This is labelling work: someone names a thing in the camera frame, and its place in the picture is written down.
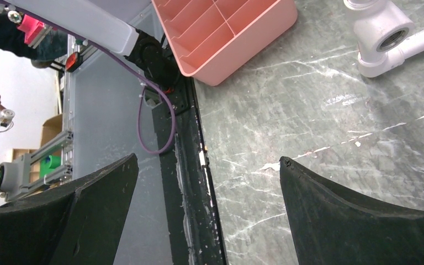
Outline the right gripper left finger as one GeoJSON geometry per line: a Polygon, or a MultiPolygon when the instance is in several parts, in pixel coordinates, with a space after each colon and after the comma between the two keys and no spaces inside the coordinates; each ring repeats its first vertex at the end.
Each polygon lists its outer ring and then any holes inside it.
{"type": "Polygon", "coordinates": [[[137,157],[0,206],[0,264],[113,264],[137,157]]]}

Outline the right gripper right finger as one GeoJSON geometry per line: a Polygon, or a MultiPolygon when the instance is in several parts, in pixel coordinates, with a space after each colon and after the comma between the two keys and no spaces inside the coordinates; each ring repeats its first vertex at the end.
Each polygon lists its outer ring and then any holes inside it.
{"type": "Polygon", "coordinates": [[[280,158],[300,264],[424,264],[424,211],[390,204],[280,158]]]}

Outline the pink compartment organizer box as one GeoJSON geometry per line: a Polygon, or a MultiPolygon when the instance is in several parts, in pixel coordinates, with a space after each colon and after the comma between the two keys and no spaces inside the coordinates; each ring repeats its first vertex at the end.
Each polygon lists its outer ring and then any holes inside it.
{"type": "Polygon", "coordinates": [[[153,1],[181,73],[217,86],[290,29],[294,0],[153,1]]]}

